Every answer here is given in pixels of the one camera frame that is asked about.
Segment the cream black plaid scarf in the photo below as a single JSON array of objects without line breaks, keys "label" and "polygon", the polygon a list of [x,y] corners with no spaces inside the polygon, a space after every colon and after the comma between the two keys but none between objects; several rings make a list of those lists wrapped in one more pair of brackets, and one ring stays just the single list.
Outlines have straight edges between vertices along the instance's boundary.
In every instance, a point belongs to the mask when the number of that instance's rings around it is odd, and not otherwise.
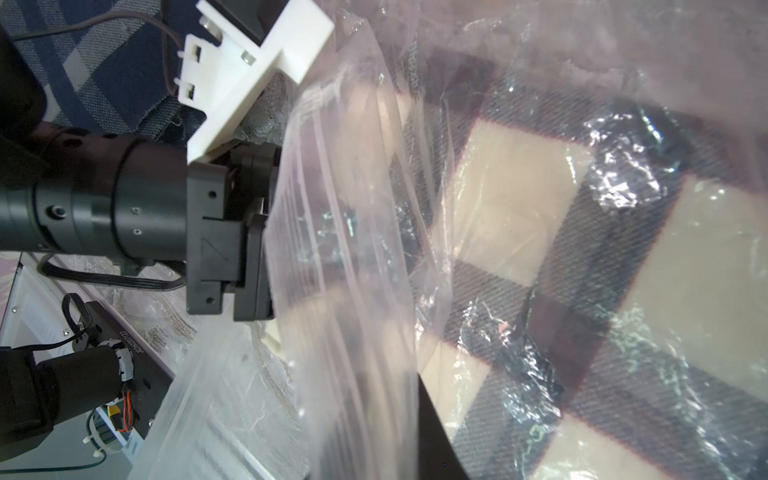
[{"label": "cream black plaid scarf", "polygon": [[767,475],[767,56],[383,46],[469,479]]}]

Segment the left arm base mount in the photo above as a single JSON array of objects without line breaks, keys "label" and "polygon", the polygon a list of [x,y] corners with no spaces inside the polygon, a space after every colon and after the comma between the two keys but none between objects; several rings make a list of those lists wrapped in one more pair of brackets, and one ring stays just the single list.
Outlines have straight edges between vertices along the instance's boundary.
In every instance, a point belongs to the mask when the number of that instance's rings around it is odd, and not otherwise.
[{"label": "left arm base mount", "polygon": [[121,430],[145,437],[170,387],[170,371],[101,303],[72,293],[64,296],[62,310],[75,333],[68,352],[53,359],[54,422],[115,401],[124,407],[118,415]]}]

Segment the clear plastic vacuum bag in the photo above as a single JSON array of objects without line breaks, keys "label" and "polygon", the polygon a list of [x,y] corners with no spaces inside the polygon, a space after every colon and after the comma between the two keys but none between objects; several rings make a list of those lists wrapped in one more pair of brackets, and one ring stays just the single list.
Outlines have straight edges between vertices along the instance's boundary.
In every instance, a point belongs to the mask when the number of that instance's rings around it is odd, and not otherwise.
[{"label": "clear plastic vacuum bag", "polygon": [[543,56],[735,48],[767,56],[763,1],[326,1],[337,29],[288,117],[266,256],[276,317],[203,323],[135,479],[416,479],[423,328],[446,253],[426,224],[383,46]]}]

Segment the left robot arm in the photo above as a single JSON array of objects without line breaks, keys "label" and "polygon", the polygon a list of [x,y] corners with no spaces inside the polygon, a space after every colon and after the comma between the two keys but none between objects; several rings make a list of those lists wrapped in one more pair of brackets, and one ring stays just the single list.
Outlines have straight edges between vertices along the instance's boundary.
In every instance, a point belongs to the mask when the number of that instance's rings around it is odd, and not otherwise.
[{"label": "left robot arm", "polygon": [[[195,161],[135,135],[48,123],[43,89],[8,35],[1,38],[1,247],[38,253],[43,276],[76,283],[184,289],[193,315],[273,316],[263,233],[280,150],[230,141]],[[123,427],[145,358],[105,336],[93,304],[69,293],[62,313],[72,354],[39,361],[41,344],[1,351],[1,457],[37,448],[54,427],[113,400]]]}]

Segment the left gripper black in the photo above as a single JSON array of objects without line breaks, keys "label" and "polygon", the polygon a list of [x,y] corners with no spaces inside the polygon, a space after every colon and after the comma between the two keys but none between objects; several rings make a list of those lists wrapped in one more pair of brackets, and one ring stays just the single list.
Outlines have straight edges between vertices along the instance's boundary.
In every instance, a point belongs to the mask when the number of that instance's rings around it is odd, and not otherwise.
[{"label": "left gripper black", "polygon": [[278,179],[281,148],[230,141],[187,167],[186,307],[191,315],[274,317],[264,231]]}]

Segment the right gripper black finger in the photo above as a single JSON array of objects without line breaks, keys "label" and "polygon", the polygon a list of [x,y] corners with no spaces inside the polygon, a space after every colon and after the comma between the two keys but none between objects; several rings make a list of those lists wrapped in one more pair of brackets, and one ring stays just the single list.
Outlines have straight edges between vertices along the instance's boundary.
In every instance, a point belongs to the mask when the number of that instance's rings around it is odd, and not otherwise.
[{"label": "right gripper black finger", "polygon": [[468,480],[429,397],[418,377],[418,478],[421,480]]}]

